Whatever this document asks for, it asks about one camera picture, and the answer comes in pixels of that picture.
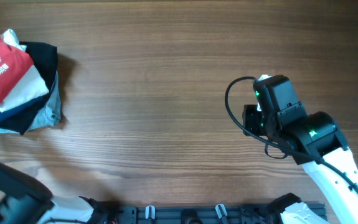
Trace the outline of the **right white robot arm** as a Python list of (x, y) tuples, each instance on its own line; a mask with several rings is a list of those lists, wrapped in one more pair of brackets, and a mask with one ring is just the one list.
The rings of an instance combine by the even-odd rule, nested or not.
[(255, 105), (245, 105), (242, 122), (229, 106), (232, 81), (224, 96), (231, 120), (244, 135), (291, 156), (329, 202), (341, 223), (358, 223), (358, 168), (347, 139), (334, 119), (319, 111), (307, 114), (290, 79), (284, 75), (249, 77)]

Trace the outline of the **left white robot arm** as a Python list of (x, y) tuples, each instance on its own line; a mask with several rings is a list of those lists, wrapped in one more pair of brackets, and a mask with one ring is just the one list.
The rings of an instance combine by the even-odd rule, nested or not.
[(107, 223), (92, 198), (60, 198), (37, 179), (0, 163), (0, 224)]

